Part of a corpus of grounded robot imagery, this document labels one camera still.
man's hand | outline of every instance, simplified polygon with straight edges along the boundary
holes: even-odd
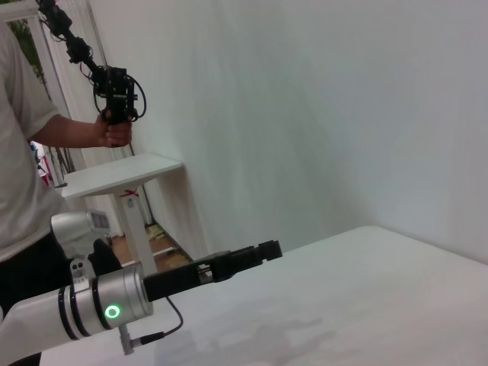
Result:
[[[94,129],[98,144],[101,147],[122,147],[132,141],[132,123],[129,121],[109,125],[107,120],[98,115]]]

white table surface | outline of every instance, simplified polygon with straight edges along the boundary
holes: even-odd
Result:
[[[76,198],[117,193],[181,166],[180,162],[153,154],[131,156],[66,175],[68,185],[61,195]]]
[[[110,331],[43,366],[486,366],[488,266],[376,227],[172,297],[184,327],[123,356]],[[164,300],[132,336],[168,330]]]

black pants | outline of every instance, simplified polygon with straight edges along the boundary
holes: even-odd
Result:
[[[96,275],[121,269],[112,250],[102,241],[94,243],[88,259]],[[72,283],[69,262],[52,234],[5,262],[0,262],[0,307],[4,317],[19,301],[54,291]],[[15,362],[16,366],[38,366],[40,354]]]

person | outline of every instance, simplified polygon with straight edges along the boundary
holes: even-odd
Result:
[[[67,258],[50,234],[50,218],[68,207],[37,174],[29,141],[111,148],[130,143],[132,132],[128,121],[110,125],[98,116],[90,124],[59,115],[13,33],[0,23],[0,307],[5,316],[17,302],[71,283]],[[39,363],[35,355],[15,364]]]

white t-shirt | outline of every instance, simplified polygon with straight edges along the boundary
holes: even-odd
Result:
[[[48,188],[27,142],[58,114],[10,29],[0,21],[0,262],[48,234],[67,210]]]

